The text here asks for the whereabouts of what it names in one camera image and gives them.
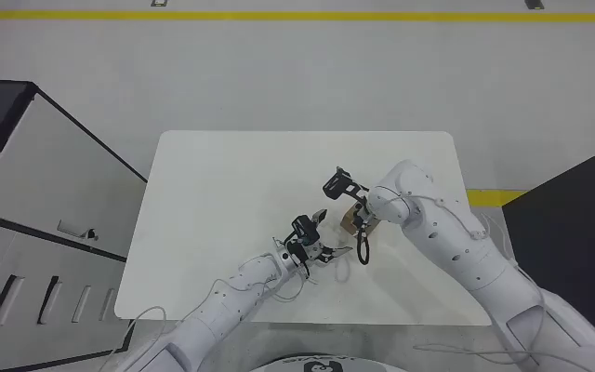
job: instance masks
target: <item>small object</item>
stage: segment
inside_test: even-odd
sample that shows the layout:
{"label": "small object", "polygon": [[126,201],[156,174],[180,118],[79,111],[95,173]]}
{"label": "small object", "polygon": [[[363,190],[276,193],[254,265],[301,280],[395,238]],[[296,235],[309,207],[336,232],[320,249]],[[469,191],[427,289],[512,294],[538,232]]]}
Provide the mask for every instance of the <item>small object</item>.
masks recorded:
{"label": "small object", "polygon": [[[359,205],[359,203],[356,203],[354,206],[352,206],[345,213],[345,215],[343,215],[343,219],[341,220],[341,227],[343,229],[345,229],[345,231],[348,232],[351,236],[357,235],[357,231],[359,228],[359,226],[355,226],[355,224],[354,224],[355,217],[357,216],[357,212],[359,210],[357,208],[357,205]],[[365,232],[369,235],[376,228],[376,226],[378,226],[379,223],[380,223],[379,219],[370,220],[366,224]]]}
{"label": "small object", "polygon": [[[362,243],[365,244],[365,259],[362,256]],[[365,233],[365,229],[360,229],[357,232],[357,258],[364,266],[370,262],[370,242],[368,242],[368,235]]]}

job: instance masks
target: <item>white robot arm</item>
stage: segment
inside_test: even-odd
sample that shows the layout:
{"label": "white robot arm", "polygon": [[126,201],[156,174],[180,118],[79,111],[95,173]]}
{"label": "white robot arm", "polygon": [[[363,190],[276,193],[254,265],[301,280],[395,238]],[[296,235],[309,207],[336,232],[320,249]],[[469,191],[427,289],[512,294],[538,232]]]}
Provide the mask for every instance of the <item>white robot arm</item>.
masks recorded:
{"label": "white robot arm", "polygon": [[182,319],[170,333],[130,355],[118,372],[194,372],[211,349],[273,295],[296,272],[308,276],[307,262],[328,263],[349,252],[350,247],[328,247],[316,231],[326,210],[310,219],[298,216],[294,231],[284,240],[273,239],[275,251],[240,266],[227,281],[215,281],[206,299]]}
{"label": "white robot arm", "polygon": [[[560,297],[540,292],[500,254],[477,218],[411,161],[399,163],[370,190],[358,215],[363,223],[376,218],[401,225],[424,256],[483,306],[508,351],[550,352],[595,368],[593,326]],[[538,353],[510,357],[524,370],[536,364],[540,370],[575,368]]]}

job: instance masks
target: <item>white cable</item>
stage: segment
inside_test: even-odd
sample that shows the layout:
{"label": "white cable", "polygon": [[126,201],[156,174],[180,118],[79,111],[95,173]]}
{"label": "white cable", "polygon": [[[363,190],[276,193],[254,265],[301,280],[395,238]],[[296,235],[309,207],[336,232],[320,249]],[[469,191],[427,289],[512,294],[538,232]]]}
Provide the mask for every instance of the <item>white cable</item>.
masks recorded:
{"label": "white cable", "polygon": [[[158,339],[161,337],[161,335],[163,335],[163,334],[164,334],[164,329],[165,329],[165,321],[167,320],[167,314],[165,313],[165,309],[164,309],[164,308],[162,308],[161,306],[151,306],[149,309],[145,310],[144,312],[141,312],[141,313],[139,314],[139,316],[137,316],[137,317],[135,318],[135,320],[133,320],[133,321],[132,321],[132,323],[130,323],[130,325],[129,325],[129,326],[128,326],[128,328],[126,329],[126,332],[124,333],[124,336],[122,337],[122,341],[121,341],[121,342],[124,342],[124,340],[126,339],[126,336],[128,335],[128,332],[130,332],[130,329],[132,329],[132,327],[133,327],[133,326],[134,326],[134,325],[137,323],[138,319],[139,319],[139,318],[140,318],[142,315],[146,314],[147,312],[150,312],[151,310],[161,310],[161,312],[163,313],[163,315],[164,315],[164,320],[163,320],[163,324],[161,325],[161,330],[159,331],[159,335],[158,335],[158,336],[155,338],[155,340],[152,342],[151,346],[149,346],[149,348],[147,348],[147,350],[145,350],[145,351],[144,351],[144,352],[143,352],[143,353],[142,353],[142,354],[141,354],[141,355],[140,355],[140,356],[139,356],[139,357],[138,357],[138,358],[137,358],[137,359],[134,361],[134,363],[130,364],[130,365],[128,366],[128,368],[130,368],[130,367],[131,367],[133,364],[135,364],[135,363],[136,363],[136,362],[137,362],[137,361],[138,361],[140,358],[142,358],[142,357],[143,357],[143,356],[144,356],[144,355],[145,355],[145,354],[146,354],[146,353],[147,353],[147,352],[148,352],[148,351],[149,351],[149,350],[152,348],[152,346],[153,346],[153,345],[154,345],[154,344],[157,342],[157,340],[158,340]],[[101,372],[101,371],[103,370],[103,368],[105,367],[105,365],[107,365],[107,364],[108,364],[108,362],[110,361],[110,359],[112,359],[112,357],[113,357],[113,354],[115,353],[115,351],[116,351],[116,350],[118,350],[118,346],[117,346],[117,345],[116,345],[116,347],[114,347],[114,348],[112,349],[112,351],[111,351],[111,352],[110,352],[110,354],[108,355],[107,359],[105,360],[105,362],[103,362],[103,364],[101,365],[101,367],[98,369],[98,371],[97,371],[97,372]]]}
{"label": "white cable", "polygon": [[[163,313],[163,315],[164,315],[164,318],[163,318],[163,324],[162,324],[162,326],[161,326],[161,330],[159,331],[159,334],[157,335],[157,337],[155,338],[155,340],[154,340],[154,341],[151,343],[151,345],[150,345],[150,346],[147,348],[147,350],[145,350],[145,351],[144,351],[144,352],[143,352],[141,355],[139,355],[139,356],[138,356],[138,357],[137,357],[137,358],[136,358],[136,359],[135,359],[135,360],[134,360],[132,363],[130,363],[130,364],[129,364],[129,366],[128,366],[128,367],[125,369],[125,372],[126,372],[126,371],[127,371],[127,370],[128,370],[128,369],[129,369],[129,368],[130,368],[130,367],[131,367],[133,364],[135,364],[136,362],[138,362],[138,361],[140,360],[140,358],[142,358],[143,356],[145,356],[145,354],[146,354],[146,353],[147,353],[147,352],[148,352],[148,351],[149,351],[149,350],[150,350],[150,349],[151,349],[151,348],[152,348],[152,347],[155,345],[155,343],[157,343],[157,340],[158,340],[158,339],[159,339],[161,336],[163,336],[163,335],[167,335],[167,334],[169,334],[169,333],[173,332],[173,331],[174,331],[176,328],[178,328],[178,326],[179,326],[181,323],[183,323],[183,322],[184,322],[184,321],[185,321],[185,320],[186,320],[186,319],[187,319],[187,318],[188,318],[188,317],[189,317],[189,316],[190,316],[190,315],[191,315],[191,314],[192,314],[194,311],[196,311],[198,308],[200,308],[201,306],[203,306],[203,304],[206,302],[206,300],[209,298],[209,296],[211,296],[211,293],[213,292],[213,289],[215,288],[215,284],[216,284],[217,282],[223,282],[223,283],[224,283],[225,285],[227,285],[229,288],[231,288],[231,289],[234,289],[234,290],[236,290],[236,291],[239,291],[239,292],[245,292],[245,291],[249,291],[249,290],[251,290],[251,289],[252,289],[252,286],[255,286],[255,285],[263,285],[263,286],[262,286],[262,293],[260,294],[260,295],[262,296],[262,295],[264,294],[264,289],[265,289],[265,288],[271,289],[269,286],[267,286],[267,283],[269,283],[269,282],[271,282],[271,281],[273,281],[273,280],[275,280],[275,279],[270,279],[270,280],[268,280],[268,281],[267,281],[267,282],[265,282],[265,283],[263,283],[263,282],[251,283],[251,284],[250,284],[250,287],[247,287],[247,288],[244,288],[244,289],[242,289],[242,288],[236,288],[235,286],[232,286],[232,285],[230,285],[230,284],[229,284],[227,281],[225,281],[225,280],[223,280],[223,279],[215,279],[215,281],[213,282],[213,285],[211,286],[211,288],[210,288],[210,289],[209,289],[209,291],[208,291],[208,294],[207,294],[207,295],[205,296],[205,298],[204,298],[204,299],[201,301],[201,303],[199,303],[199,304],[198,304],[198,305],[197,305],[197,306],[196,306],[194,309],[192,309],[192,310],[191,310],[191,311],[189,311],[189,312],[188,312],[186,315],[184,315],[184,317],[183,317],[182,319],[178,320],[178,321],[176,322],[176,324],[174,325],[174,327],[173,327],[171,330],[167,331],[167,332],[164,332],[164,330],[165,330],[165,324],[166,324],[166,321],[167,321],[167,314],[166,314],[166,312],[165,312],[165,309],[164,309],[163,307],[161,307],[161,306],[151,306],[149,309],[147,309],[147,310],[145,310],[145,311],[141,312],[141,313],[140,313],[140,314],[139,314],[139,315],[138,315],[138,316],[137,316],[137,317],[136,317],[136,318],[135,318],[135,319],[132,321],[132,323],[131,323],[131,324],[128,326],[128,328],[126,329],[126,332],[125,332],[125,334],[124,334],[124,336],[123,336],[123,340],[126,338],[126,335],[128,334],[128,332],[130,332],[130,329],[132,329],[132,327],[133,327],[133,326],[134,326],[134,325],[137,323],[138,319],[139,319],[139,318],[140,318],[142,315],[144,315],[145,313],[147,313],[147,312],[149,312],[149,311],[151,311],[151,310],[156,310],[156,309],[158,309],[158,310],[161,310],[161,311],[162,311],[162,313]],[[295,297],[297,297],[297,296],[299,295],[299,293],[300,293],[300,292],[301,292],[301,289],[300,289],[300,290],[299,290],[299,292],[298,292],[298,293],[295,295]],[[110,352],[110,354],[108,355],[108,357],[107,357],[107,359],[105,360],[105,362],[103,362],[103,365],[101,365],[101,367],[99,368],[98,372],[101,372],[101,371],[103,370],[103,368],[104,368],[104,367],[107,365],[107,363],[110,361],[110,359],[112,359],[112,357],[113,357],[114,353],[116,352],[116,350],[118,350],[118,346],[117,346],[117,345],[116,345],[116,346],[115,346],[115,347],[112,349],[112,351],[111,351],[111,352]]]}
{"label": "white cable", "polygon": [[[391,189],[389,189],[389,188],[387,188],[387,187],[383,187],[383,189],[384,189],[384,190],[388,190],[388,191],[390,191],[391,193],[394,193],[395,195],[397,195],[397,197],[387,200],[387,201],[386,201],[386,202],[385,202],[385,203],[382,205],[382,207],[384,207],[384,206],[388,205],[388,204],[389,204],[389,203],[391,203],[391,202],[394,202],[395,200],[399,200],[399,199],[403,200],[403,199],[404,199],[404,198],[406,198],[406,197],[407,197],[407,198],[409,198],[409,197],[417,197],[417,198],[420,198],[420,199],[428,199],[428,200],[431,200],[432,202],[436,203],[436,199],[435,199],[435,198],[432,198],[432,197],[430,197],[430,196],[426,196],[426,195],[412,195],[412,194],[401,195],[401,194],[399,194],[399,193],[395,192],[394,190],[391,190]],[[455,218],[455,219],[458,221],[458,223],[460,223],[460,224],[461,224],[461,226],[463,227],[463,229],[465,229],[465,231],[466,231],[466,232],[467,232],[467,233],[468,233],[470,236],[473,236],[473,233],[472,233],[472,232],[470,232],[470,231],[469,231],[469,229],[467,229],[467,226],[465,226],[465,223],[463,223],[463,220],[462,220],[462,219],[460,219],[460,218],[459,218],[459,216],[457,216],[457,215],[456,215],[456,213],[455,213],[455,212],[453,212],[453,211],[452,211],[452,210],[451,210],[451,209],[450,209],[448,206],[441,205],[441,206],[438,206],[438,207],[440,207],[440,208],[442,208],[442,209],[446,210],[448,213],[450,213],[451,215],[453,215],[453,217],[454,217],[454,218]]]}
{"label": "white cable", "polygon": [[485,215],[483,213],[480,213],[480,215],[483,218],[483,222],[485,222],[485,229],[487,230],[487,236],[492,236],[492,228],[490,227],[490,221],[487,220],[487,218],[485,217]]}
{"label": "white cable", "polygon": [[[431,346],[444,346],[444,347],[453,348],[453,349],[456,349],[456,350],[444,350],[444,349],[439,349],[439,348],[431,348]],[[527,350],[527,351],[512,351],[512,352],[508,352],[508,351],[475,352],[473,350],[468,350],[468,349],[465,349],[465,348],[458,348],[458,347],[450,346],[450,345],[442,345],[442,344],[439,344],[439,343],[429,343],[429,344],[425,344],[425,345],[415,345],[413,348],[415,350],[420,350],[420,351],[423,351],[423,352],[449,352],[449,353],[453,353],[453,354],[477,355],[479,357],[482,357],[483,359],[485,359],[485,357],[483,357],[483,355],[485,355],[485,354],[511,354],[511,353],[513,353],[513,354],[527,354],[529,356],[530,355],[542,355],[542,356],[547,356],[549,358],[554,358],[554,359],[561,360],[563,362],[568,363],[569,365],[574,365],[574,366],[576,366],[576,367],[578,367],[578,368],[580,368],[580,369],[582,369],[582,370],[584,370],[586,372],[595,372],[592,369],[585,367],[584,365],[581,365],[581,364],[579,364],[579,363],[577,363],[575,361],[572,361],[570,359],[564,358],[562,356],[559,356],[559,355],[556,355],[556,354],[552,354],[550,352],[535,352],[535,351],[530,351],[530,350]],[[504,364],[509,365],[509,364],[512,364],[512,363],[508,363],[508,362],[492,361],[491,359],[487,359],[487,360],[489,360],[492,363],[497,363],[497,364],[500,364],[500,365],[504,365]]]}
{"label": "white cable", "polygon": [[506,233],[504,232],[504,229],[502,228],[502,226],[500,226],[500,224],[498,224],[496,222],[496,220],[494,218],[490,217],[489,215],[482,213],[482,216],[484,218],[488,218],[489,220],[491,220],[492,223],[494,223],[495,226],[500,230],[500,232],[502,233],[502,250],[504,250],[504,255],[507,256],[507,259],[512,259],[514,254],[512,253],[512,251],[510,251],[508,249],[509,244],[506,239]]}
{"label": "white cable", "polygon": [[282,302],[282,303],[291,302],[294,299],[296,299],[299,296],[299,294],[301,293],[301,290],[304,289],[304,284],[306,282],[301,275],[299,277],[301,278],[301,286],[299,287],[299,291],[294,296],[288,298],[288,297],[283,297],[283,296],[280,296],[280,295],[277,295],[276,293],[274,293],[272,295],[272,298],[275,299],[276,301]]}

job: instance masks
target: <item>yellow line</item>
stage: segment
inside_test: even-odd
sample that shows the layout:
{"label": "yellow line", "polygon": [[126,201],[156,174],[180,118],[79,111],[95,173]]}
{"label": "yellow line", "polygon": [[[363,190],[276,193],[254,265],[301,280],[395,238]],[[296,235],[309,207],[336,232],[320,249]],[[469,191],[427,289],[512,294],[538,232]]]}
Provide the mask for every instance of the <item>yellow line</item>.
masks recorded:
{"label": "yellow line", "polygon": [[520,190],[467,190],[470,206],[503,206],[526,193]]}
{"label": "yellow line", "polygon": [[592,23],[595,13],[204,12],[132,10],[0,10],[0,20],[346,20],[414,22]]}

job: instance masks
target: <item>white table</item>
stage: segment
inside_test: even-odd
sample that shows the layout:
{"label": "white table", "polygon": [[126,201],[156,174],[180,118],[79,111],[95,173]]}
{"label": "white table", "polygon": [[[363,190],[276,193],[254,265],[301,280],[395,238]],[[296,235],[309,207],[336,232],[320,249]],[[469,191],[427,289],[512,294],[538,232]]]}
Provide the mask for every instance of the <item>white table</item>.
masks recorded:
{"label": "white table", "polygon": [[[322,236],[337,228],[353,200],[326,198],[322,187],[342,166],[373,185],[397,162],[412,159],[461,202],[467,196],[455,144],[443,132],[170,131],[159,141],[115,304],[135,318],[160,305],[180,319],[213,281],[246,259],[274,249],[300,214],[328,208]],[[450,276],[425,259],[401,229],[383,222],[370,236],[371,259],[355,252],[312,279],[291,303],[268,299],[250,319],[278,323],[475,325],[490,320]],[[280,294],[299,289],[296,276]],[[152,312],[145,318],[160,319]]]}

